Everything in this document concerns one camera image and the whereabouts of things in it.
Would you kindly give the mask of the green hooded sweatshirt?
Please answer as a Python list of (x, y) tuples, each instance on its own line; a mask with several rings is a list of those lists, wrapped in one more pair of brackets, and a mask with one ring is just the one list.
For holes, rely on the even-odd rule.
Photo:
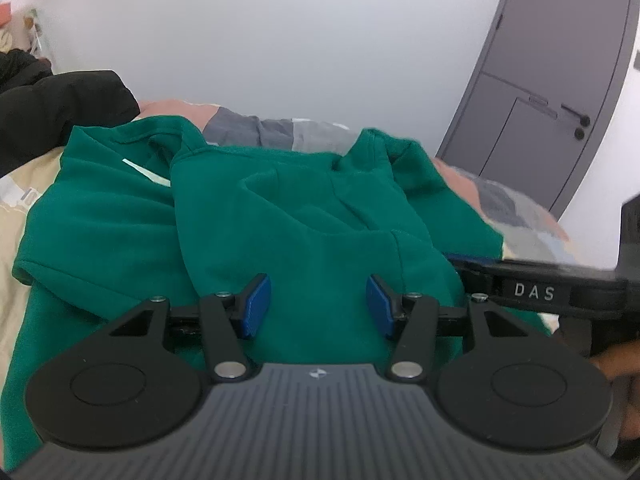
[(345, 155), (215, 146), (182, 117), (75, 128), (14, 260), (30, 289), (1, 398), (4, 458), (40, 445), (25, 407), (38, 368), (141, 301), (192, 306), (270, 277), (256, 362), (383, 364), (366, 283), (461, 307), (452, 255), (503, 239), (414, 141), (363, 131)]

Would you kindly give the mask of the grey bedroom door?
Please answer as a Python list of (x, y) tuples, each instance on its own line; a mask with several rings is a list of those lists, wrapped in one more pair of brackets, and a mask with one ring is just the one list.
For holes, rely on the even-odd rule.
[[(561, 217), (622, 91), (639, 0), (500, 0), (437, 156)], [(588, 114), (585, 139), (561, 104)]]

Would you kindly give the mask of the patchwork bed sheet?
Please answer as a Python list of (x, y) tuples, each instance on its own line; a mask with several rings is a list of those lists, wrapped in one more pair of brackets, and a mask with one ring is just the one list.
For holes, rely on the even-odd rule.
[[(244, 116), (217, 104), (179, 100), (140, 103), (141, 118), (177, 115), (189, 119), (209, 142), (262, 145), (302, 153), (344, 155), (359, 132), (335, 122), (307, 118), (260, 119)], [(11, 268), (24, 233), (29, 209), (52, 184), (62, 148), (52, 148), (1, 177), (1, 377), (6, 378), (18, 330), (26, 309), (28, 287), (18, 284)], [(503, 236), (508, 259), (574, 263), (570, 242), (555, 218), (526, 195), (497, 182), (435, 162), (449, 187)]]

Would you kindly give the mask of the black puffer jacket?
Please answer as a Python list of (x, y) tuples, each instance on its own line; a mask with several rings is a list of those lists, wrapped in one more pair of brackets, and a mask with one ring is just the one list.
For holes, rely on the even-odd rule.
[(1, 55), (1, 173), (5, 176), (67, 143), (75, 126), (117, 127), (140, 107), (111, 70), (55, 75), (18, 49)]

